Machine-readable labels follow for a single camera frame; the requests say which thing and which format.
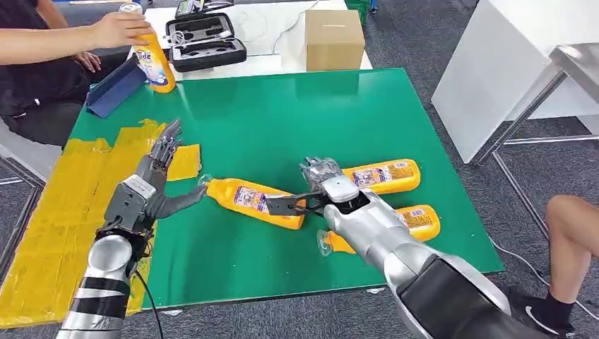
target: transparent bottle cap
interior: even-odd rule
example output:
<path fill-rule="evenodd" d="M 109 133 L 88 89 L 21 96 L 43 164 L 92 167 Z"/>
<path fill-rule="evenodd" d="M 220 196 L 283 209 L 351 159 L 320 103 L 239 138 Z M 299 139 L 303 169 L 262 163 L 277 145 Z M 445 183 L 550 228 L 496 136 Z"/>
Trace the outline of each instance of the transparent bottle cap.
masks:
<path fill-rule="evenodd" d="M 207 186 L 208 182 L 210 182 L 212 179 L 214 178 L 211 175 L 203 174 L 198 180 L 198 186 Z"/>
<path fill-rule="evenodd" d="M 324 242 L 326 238 L 328 238 L 326 231 L 318 230 L 316 233 L 316 242 L 318 242 L 320 254 L 322 254 L 322 256 L 328 256 L 333 251 L 331 245 Z"/>
<path fill-rule="evenodd" d="M 136 4 L 135 2 L 130 4 L 122 4 L 119 8 L 119 12 L 130 12 L 130 13 L 140 13 L 143 14 L 143 8 L 140 4 Z"/>

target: yellow tape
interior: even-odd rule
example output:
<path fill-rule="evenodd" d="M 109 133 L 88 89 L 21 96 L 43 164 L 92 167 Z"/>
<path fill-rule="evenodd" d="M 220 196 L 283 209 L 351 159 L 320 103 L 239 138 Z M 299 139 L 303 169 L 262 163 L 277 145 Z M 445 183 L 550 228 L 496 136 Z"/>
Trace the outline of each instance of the yellow tape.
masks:
<path fill-rule="evenodd" d="M 66 144 L 0 288 L 0 328 L 64 319 L 117 182 L 135 171 L 165 127 L 140 122 L 122 128 L 113 149 L 103 139 Z M 139 264 L 146 279 L 149 267 L 150 258 Z M 136 279 L 131 296 L 127 314 L 143 302 Z"/>
<path fill-rule="evenodd" d="M 195 178 L 200 169 L 200 145 L 179 146 L 169 166 L 167 180 Z"/>

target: black sock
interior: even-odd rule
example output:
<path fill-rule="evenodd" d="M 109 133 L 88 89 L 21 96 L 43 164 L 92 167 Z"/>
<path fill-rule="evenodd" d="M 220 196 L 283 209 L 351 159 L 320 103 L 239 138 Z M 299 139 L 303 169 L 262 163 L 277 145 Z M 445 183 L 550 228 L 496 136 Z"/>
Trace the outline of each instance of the black sock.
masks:
<path fill-rule="evenodd" d="M 533 313 L 540 322 L 549 328 L 566 328 L 566 326 L 570 324 L 570 313 L 572 312 L 573 306 L 574 303 L 565 304 L 559 300 L 556 300 L 551 295 L 551 292 L 547 292 L 544 307 L 540 309 L 533 309 Z"/>

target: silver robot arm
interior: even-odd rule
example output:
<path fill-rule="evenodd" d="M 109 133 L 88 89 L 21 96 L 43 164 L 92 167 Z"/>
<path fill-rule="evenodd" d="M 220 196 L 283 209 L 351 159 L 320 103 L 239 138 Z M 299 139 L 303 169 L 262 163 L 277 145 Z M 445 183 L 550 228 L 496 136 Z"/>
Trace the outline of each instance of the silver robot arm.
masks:
<path fill-rule="evenodd" d="M 356 187 L 334 160 L 306 161 L 300 166 L 312 193 L 267 199 L 269 211 L 322 215 L 384 276 L 402 321 L 419 338 L 546 338 L 511 318 L 505 295 L 469 263 L 412 237 L 389 204 Z"/>
<path fill-rule="evenodd" d="M 146 256 L 155 220 L 197 203 L 206 190 L 197 186 L 181 196 L 164 194 L 180 132 L 179 120 L 168 124 L 135 174 L 117 184 L 104 214 L 105 223 L 89 251 L 88 267 L 56 338 L 121 337 L 130 279 Z"/>

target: person's arm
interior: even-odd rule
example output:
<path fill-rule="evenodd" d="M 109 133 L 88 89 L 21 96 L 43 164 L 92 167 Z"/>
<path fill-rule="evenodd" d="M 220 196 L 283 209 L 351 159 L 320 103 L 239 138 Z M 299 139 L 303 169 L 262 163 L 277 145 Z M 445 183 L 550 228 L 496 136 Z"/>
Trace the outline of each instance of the person's arm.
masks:
<path fill-rule="evenodd" d="M 0 65 L 33 64 L 95 48 L 147 45 L 139 35 L 152 33 L 139 13 L 108 13 L 91 26 L 58 30 L 0 29 Z"/>
<path fill-rule="evenodd" d="M 52 0 L 37 0 L 36 10 L 51 29 L 69 27 L 66 19 L 56 8 Z"/>

